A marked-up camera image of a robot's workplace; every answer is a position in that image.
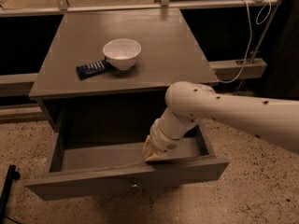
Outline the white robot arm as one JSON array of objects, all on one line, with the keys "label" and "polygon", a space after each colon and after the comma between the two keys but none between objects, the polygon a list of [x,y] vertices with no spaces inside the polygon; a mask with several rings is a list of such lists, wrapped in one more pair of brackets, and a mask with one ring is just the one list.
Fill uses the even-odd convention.
[{"label": "white robot arm", "polygon": [[150,127],[144,161],[173,160],[189,130],[214,119],[299,153],[299,102],[218,94],[208,85],[180,81],[165,93],[166,110]]}]

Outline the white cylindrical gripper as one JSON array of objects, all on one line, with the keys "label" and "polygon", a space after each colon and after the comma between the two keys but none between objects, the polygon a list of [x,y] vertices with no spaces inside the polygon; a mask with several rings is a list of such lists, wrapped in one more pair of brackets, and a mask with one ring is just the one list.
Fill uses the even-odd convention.
[{"label": "white cylindrical gripper", "polygon": [[174,114],[167,108],[150,127],[149,135],[142,149],[143,161],[162,161],[168,158],[166,152],[175,152],[182,143],[184,135],[201,119],[185,118]]}]

